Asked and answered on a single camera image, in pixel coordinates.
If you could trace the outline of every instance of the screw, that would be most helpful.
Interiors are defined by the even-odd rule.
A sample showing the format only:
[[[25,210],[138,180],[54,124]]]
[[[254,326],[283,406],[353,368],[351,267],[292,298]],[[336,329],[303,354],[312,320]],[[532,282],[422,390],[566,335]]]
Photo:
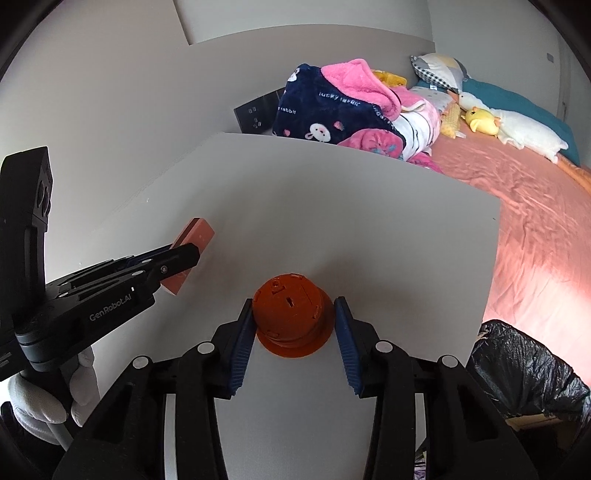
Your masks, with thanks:
[[[150,361],[148,360],[148,357],[137,356],[136,358],[134,358],[132,365],[134,366],[134,368],[141,369],[141,368],[147,366],[149,364],[149,362]]]
[[[445,365],[448,368],[456,368],[458,365],[458,361],[457,358],[451,355],[445,355],[442,359],[441,362],[443,365]]]
[[[382,353],[390,353],[394,349],[390,342],[385,342],[384,340],[376,343],[375,348],[378,352]]]
[[[215,345],[211,342],[203,342],[197,346],[197,351],[202,355],[212,353],[216,349]]]

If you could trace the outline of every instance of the stuffed toy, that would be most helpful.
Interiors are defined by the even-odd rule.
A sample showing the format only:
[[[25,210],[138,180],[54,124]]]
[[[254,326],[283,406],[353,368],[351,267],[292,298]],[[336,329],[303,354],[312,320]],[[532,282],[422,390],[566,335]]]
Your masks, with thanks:
[[[486,135],[493,135],[496,137],[499,134],[499,126],[501,119],[494,116],[488,110],[473,107],[472,110],[466,112],[466,116],[462,117],[473,132],[481,132]]]
[[[383,70],[372,70],[372,72],[378,78],[378,80],[388,88],[406,87],[407,85],[406,78],[401,77],[399,75],[395,75],[390,72],[385,72]]]

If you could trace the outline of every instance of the black garbage bag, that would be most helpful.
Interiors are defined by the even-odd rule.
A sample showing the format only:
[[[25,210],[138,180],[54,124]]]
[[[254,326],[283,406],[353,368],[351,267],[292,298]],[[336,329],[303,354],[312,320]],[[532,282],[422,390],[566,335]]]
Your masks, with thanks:
[[[588,422],[589,387],[542,343],[500,320],[480,327],[466,365],[506,419],[540,413]]]

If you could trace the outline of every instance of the pink bedsheet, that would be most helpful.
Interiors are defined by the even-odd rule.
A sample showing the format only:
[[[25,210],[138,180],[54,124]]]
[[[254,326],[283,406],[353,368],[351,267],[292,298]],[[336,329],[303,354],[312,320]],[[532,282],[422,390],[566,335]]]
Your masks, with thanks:
[[[527,148],[462,131],[466,139],[439,137],[433,160],[502,200],[484,321],[514,325],[591,385],[591,195]]]

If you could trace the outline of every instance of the teal pillow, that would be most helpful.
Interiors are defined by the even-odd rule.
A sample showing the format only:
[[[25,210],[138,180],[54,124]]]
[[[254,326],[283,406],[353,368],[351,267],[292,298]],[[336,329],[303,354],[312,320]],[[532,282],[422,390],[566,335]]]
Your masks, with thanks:
[[[422,80],[419,81],[417,85],[419,87],[430,87],[428,83]],[[438,88],[437,90],[445,92],[445,89],[442,88]],[[519,95],[519,93],[505,90],[490,83],[478,82],[474,79],[467,79],[464,81],[463,91],[471,93],[490,108],[519,112],[522,115],[533,118],[541,124],[551,128],[556,133],[556,135],[569,144],[569,149],[561,150],[560,153],[562,153],[578,167],[581,166],[579,150],[577,149],[577,144],[574,141],[573,131],[567,124],[565,124],[562,120],[559,120],[548,110],[544,110],[542,107],[537,106],[535,103],[529,101],[524,96]]]

